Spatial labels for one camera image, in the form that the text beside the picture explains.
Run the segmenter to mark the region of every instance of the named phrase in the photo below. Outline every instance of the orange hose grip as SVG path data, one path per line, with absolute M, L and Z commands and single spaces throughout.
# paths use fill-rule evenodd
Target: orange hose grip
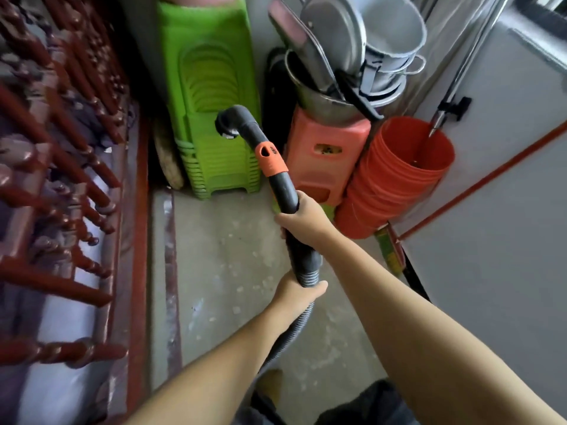
M 254 149 L 258 165 L 266 177 L 275 176 L 287 170 L 284 159 L 272 142 L 262 142 Z

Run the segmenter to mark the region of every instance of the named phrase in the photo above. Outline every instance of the dirty floor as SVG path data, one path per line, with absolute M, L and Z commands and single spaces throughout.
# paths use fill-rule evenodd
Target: dirty floor
M 156 191 L 152 204 L 153 389 L 167 378 L 166 196 Z M 190 192 L 175 192 L 174 198 L 181 350 L 188 364 L 259 313 L 290 264 L 273 222 L 268 185 L 258 194 L 237 190 L 201 201 Z M 383 262 L 376 240 L 359 244 Z M 278 412 L 288 424 L 313 424 L 324 410 L 386 376 L 329 264 L 323 264 L 321 277 L 329 281 L 327 293 L 317 300 L 304 332 L 274 364 L 284 373 Z

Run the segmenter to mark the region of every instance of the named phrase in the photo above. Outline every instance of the right hand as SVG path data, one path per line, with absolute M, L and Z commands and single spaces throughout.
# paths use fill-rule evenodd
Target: right hand
M 297 191 L 297 195 L 299 196 L 297 213 L 293 215 L 280 213 L 274 220 L 301 243 L 321 251 L 329 236 L 337 230 L 317 201 L 301 191 Z

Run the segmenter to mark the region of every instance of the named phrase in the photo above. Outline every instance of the red pipe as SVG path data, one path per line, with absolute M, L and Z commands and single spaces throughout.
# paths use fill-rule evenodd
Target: red pipe
M 510 170 L 512 167 L 514 167 L 515 165 L 518 165 L 519 163 L 521 163 L 524 159 L 528 158 L 532 153 L 537 152 L 539 149 L 542 149 L 545 145 L 547 145 L 548 143 L 554 141 L 555 139 L 559 138 L 561 135 L 563 135 L 565 132 L 567 132 L 567 121 L 564 121 L 560 126 L 552 129 L 549 133 L 547 133 L 546 135 L 544 135 L 541 139 L 539 139 L 537 142 L 535 142 L 534 144 L 531 144 L 530 146 L 528 146 L 527 148 L 525 148 L 524 150 L 522 150 L 520 153 L 518 153 L 517 155 L 515 155 L 514 157 L 512 157 L 511 159 L 509 159 L 506 163 L 502 164 L 500 167 L 498 167 L 496 170 L 490 172 L 489 174 L 487 174 L 485 177 L 483 177 L 482 179 L 480 179 L 477 183 L 475 183 L 474 185 L 472 185 L 470 188 L 468 188 L 466 191 L 464 191 L 463 193 L 457 195 L 455 198 L 453 198 L 449 203 L 445 204 L 444 206 L 440 207 L 439 209 L 435 210 L 435 212 L 433 212 L 432 214 L 430 214 L 427 218 L 425 218 L 423 221 L 419 222 L 417 225 L 415 225 L 414 227 L 408 229 L 406 232 L 404 232 L 402 235 L 400 235 L 399 240 L 405 240 L 407 239 L 409 236 L 411 236 L 412 234 L 416 233 L 417 231 L 419 231 L 421 228 L 423 228 L 426 225 L 429 225 L 432 221 L 436 220 L 439 216 L 441 216 L 442 214 L 444 214 L 445 212 L 447 212 L 449 209 L 455 207 L 457 204 L 459 204 L 461 201 L 463 201 L 465 198 L 469 197 L 470 195 L 474 194 L 475 192 L 477 192 L 479 189 L 481 189 L 483 186 L 489 184 L 490 182 L 492 182 L 492 180 L 496 179 L 498 176 L 500 176 L 501 174 L 505 173 L 506 171 Z

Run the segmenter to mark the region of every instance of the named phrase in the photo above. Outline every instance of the stacked green stools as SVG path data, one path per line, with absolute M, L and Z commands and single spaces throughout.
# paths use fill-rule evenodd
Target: stacked green stools
M 260 171 L 240 137 L 218 135 L 216 114 L 242 104 L 260 121 L 250 23 L 244 0 L 211 7 L 158 2 L 162 49 L 175 141 L 193 191 L 257 192 Z

